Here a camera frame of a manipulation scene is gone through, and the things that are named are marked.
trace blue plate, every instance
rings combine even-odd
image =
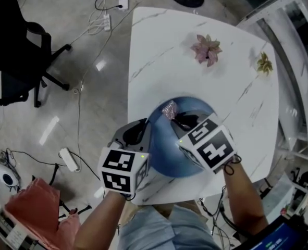
[[[150,165],[159,173],[183,178],[200,173],[202,169],[194,165],[182,151],[179,150],[178,138],[170,125],[170,120],[162,114],[162,109],[173,100],[178,106],[178,112],[202,110],[209,115],[214,111],[205,102],[192,97],[177,97],[161,104],[149,117],[152,125],[149,153]]]

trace yellow-green plant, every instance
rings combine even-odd
[[[268,56],[265,54],[265,52],[262,52],[261,55],[262,58],[257,62],[257,71],[262,71],[268,75],[270,71],[273,71],[272,62],[268,60]]]

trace white table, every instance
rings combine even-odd
[[[190,50],[196,35],[221,41],[219,61],[207,68]],[[264,51],[274,71],[258,74]],[[251,34],[194,14],[139,7],[133,13],[129,61],[128,121],[147,118],[162,102],[192,96],[208,103],[229,129],[252,182],[266,177],[278,127],[278,78],[273,47]],[[153,168],[133,202],[174,203],[221,193],[223,172],[169,178]]]

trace pink fabric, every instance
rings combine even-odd
[[[80,228],[79,215],[71,215],[59,225],[59,199],[59,190],[42,179],[35,179],[25,190],[10,198],[5,210],[46,248],[68,250],[72,249]]]

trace forearm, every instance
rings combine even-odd
[[[242,165],[230,165],[234,174],[228,175],[224,172],[224,176],[233,221],[244,231],[257,234],[267,226],[262,200]]]
[[[74,249],[108,249],[116,232],[125,201],[119,193],[109,192],[80,227],[75,237]]]

